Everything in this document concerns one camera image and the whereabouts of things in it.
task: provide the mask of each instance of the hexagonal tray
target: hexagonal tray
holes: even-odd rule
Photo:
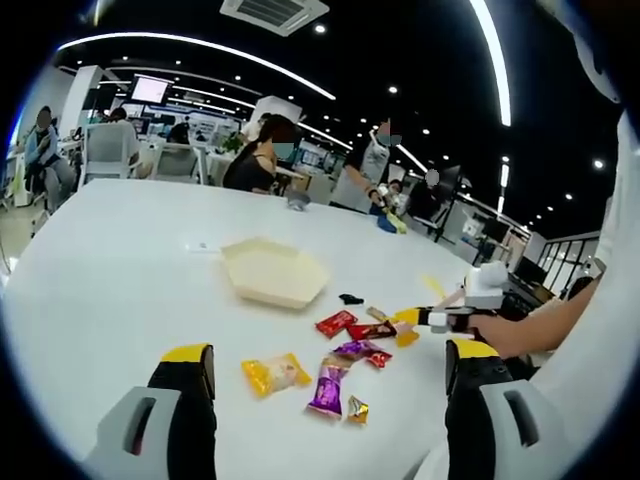
[[[222,247],[237,294],[288,308],[304,308],[329,281],[329,273],[312,256],[265,238]]]

